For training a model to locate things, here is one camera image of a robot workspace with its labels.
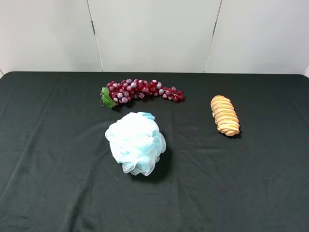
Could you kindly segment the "black tablecloth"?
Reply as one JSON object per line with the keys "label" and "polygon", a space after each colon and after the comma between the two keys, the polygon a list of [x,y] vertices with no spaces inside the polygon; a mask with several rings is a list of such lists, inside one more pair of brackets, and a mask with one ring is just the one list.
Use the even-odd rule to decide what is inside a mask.
{"label": "black tablecloth", "polygon": [[[101,89],[126,79],[174,86],[113,109]],[[231,100],[240,133],[217,130]],[[106,129],[155,116],[167,149],[149,176],[125,174]],[[287,74],[10,72],[0,80],[3,232],[306,232],[309,80]]]}

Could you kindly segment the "red artificial grape bunch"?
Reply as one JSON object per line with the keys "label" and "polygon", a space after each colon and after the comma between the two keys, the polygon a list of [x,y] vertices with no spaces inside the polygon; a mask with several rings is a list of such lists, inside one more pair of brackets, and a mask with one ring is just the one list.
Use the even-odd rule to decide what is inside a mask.
{"label": "red artificial grape bunch", "polygon": [[161,97],[176,103],[184,101],[183,92],[174,86],[165,87],[161,82],[142,79],[126,79],[121,82],[111,81],[101,89],[100,105],[109,109],[147,97]]}

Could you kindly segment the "blue white mesh bath pouf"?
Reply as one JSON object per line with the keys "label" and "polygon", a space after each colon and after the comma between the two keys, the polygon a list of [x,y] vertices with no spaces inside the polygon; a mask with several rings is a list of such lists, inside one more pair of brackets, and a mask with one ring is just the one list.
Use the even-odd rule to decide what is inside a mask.
{"label": "blue white mesh bath pouf", "polygon": [[167,145],[155,117],[130,112],[111,124],[105,132],[112,155],[124,173],[150,175]]}

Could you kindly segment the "twisted golden bread loaf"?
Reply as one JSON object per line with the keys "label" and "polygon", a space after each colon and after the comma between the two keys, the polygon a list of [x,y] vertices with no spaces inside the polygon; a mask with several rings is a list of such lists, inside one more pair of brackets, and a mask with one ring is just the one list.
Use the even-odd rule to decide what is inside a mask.
{"label": "twisted golden bread loaf", "polygon": [[213,97],[211,110],[217,130],[220,133],[229,137],[240,133],[239,119],[230,99],[222,95]]}

